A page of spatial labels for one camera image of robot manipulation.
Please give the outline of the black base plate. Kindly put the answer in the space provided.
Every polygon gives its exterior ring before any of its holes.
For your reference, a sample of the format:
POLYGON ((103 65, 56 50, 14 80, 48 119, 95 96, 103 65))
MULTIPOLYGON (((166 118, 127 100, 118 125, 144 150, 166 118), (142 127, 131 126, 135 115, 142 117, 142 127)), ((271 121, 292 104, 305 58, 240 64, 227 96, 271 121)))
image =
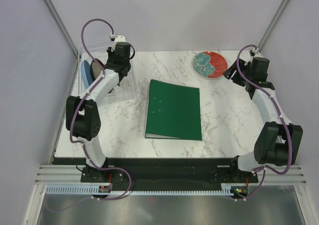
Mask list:
POLYGON ((204 191, 222 184, 257 184, 240 171, 235 158, 107 158, 100 171, 84 158, 55 158, 54 165, 82 165, 82 182, 110 182, 116 191, 204 191))

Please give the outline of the red teal floral plate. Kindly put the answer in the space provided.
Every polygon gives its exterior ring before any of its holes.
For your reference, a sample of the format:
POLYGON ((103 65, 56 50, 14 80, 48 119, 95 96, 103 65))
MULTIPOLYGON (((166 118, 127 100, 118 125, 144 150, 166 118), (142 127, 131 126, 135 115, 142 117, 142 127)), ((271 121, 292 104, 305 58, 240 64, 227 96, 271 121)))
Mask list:
POLYGON ((219 53, 204 51, 194 56, 192 67, 203 78, 217 79, 223 76, 223 73, 228 68, 228 63, 219 53))

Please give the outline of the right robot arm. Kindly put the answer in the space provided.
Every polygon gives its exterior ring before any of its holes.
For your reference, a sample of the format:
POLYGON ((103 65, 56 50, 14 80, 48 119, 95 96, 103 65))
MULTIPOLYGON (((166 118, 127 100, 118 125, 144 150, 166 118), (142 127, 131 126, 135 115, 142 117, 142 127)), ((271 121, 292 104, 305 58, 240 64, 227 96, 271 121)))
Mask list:
POLYGON ((281 109, 275 87, 267 80, 269 63, 263 57, 252 57, 248 62, 237 58, 223 73, 226 79, 245 88, 264 123, 253 151, 236 157, 237 164, 228 169, 228 176, 234 182, 245 178, 246 172, 263 169, 284 175, 297 157, 303 129, 294 125, 281 109))

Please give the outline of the dark red beige plate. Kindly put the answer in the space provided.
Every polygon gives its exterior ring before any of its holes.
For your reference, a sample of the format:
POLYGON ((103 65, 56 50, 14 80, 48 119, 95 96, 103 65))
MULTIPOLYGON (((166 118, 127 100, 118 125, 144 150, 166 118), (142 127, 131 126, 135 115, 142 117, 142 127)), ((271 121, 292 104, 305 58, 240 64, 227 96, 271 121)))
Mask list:
POLYGON ((90 64, 90 74, 93 81, 100 75, 102 68, 104 68, 104 64, 101 60, 96 58, 96 61, 92 60, 90 64))

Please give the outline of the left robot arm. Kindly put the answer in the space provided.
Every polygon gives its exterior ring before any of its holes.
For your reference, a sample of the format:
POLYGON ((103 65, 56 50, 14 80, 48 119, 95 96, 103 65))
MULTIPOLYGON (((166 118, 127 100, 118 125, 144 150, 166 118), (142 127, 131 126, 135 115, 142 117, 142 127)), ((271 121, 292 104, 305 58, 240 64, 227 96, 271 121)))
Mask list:
POLYGON ((104 165, 106 157, 102 152, 98 134, 101 129, 99 105, 106 95, 120 84, 131 70, 130 60, 134 58, 134 49, 128 42, 116 42, 107 49, 108 60, 102 66, 99 76, 79 96, 69 96, 66 101, 66 129, 72 144, 80 144, 86 157, 86 164, 93 168, 92 176, 99 182, 106 181, 109 169, 104 165))

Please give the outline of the light blue plate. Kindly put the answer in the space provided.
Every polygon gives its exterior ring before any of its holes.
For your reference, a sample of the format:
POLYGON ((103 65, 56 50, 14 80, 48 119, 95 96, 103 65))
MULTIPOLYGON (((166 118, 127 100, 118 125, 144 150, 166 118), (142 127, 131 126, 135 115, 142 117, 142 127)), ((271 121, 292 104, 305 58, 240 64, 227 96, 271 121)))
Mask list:
POLYGON ((90 71, 90 64, 87 60, 83 60, 80 65, 81 77, 83 80, 83 84, 85 89, 89 88, 89 86, 93 83, 93 77, 90 71))

